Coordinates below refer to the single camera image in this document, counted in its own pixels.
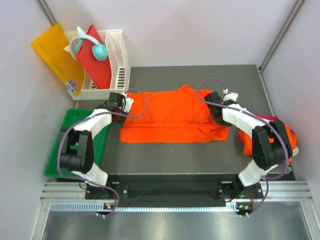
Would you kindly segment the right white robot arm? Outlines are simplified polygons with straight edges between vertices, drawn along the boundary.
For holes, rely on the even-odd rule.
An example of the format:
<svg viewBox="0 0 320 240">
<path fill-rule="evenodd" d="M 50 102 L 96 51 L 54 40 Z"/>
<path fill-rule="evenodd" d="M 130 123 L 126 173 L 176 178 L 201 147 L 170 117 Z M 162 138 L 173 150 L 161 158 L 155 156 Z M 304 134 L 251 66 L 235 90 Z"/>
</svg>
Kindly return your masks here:
<svg viewBox="0 0 320 240">
<path fill-rule="evenodd" d="M 232 194 L 245 198 L 262 177 L 282 163 L 289 163 L 299 149 L 297 138 L 289 126 L 282 121 L 259 117 L 241 107 L 238 95 L 229 93 L 221 98 L 215 91 L 207 94 L 211 118 L 222 126 L 235 126 L 241 133 L 245 148 L 252 157 L 251 162 L 232 181 Z"/>
</svg>

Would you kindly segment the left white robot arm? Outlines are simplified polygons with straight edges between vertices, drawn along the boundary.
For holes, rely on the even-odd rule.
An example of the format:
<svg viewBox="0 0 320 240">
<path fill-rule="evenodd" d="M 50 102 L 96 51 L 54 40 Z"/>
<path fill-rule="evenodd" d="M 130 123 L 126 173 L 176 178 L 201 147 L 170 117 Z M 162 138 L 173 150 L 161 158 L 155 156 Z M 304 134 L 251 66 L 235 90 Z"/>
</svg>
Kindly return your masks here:
<svg viewBox="0 0 320 240">
<path fill-rule="evenodd" d="M 94 138 L 107 126 L 122 127 L 134 100 L 126 93 L 114 93 L 98 105 L 93 112 L 79 123 L 59 132 L 57 169 L 72 172 L 90 185 L 102 198 L 109 198 L 114 187 L 109 183 L 109 175 L 95 163 Z"/>
</svg>

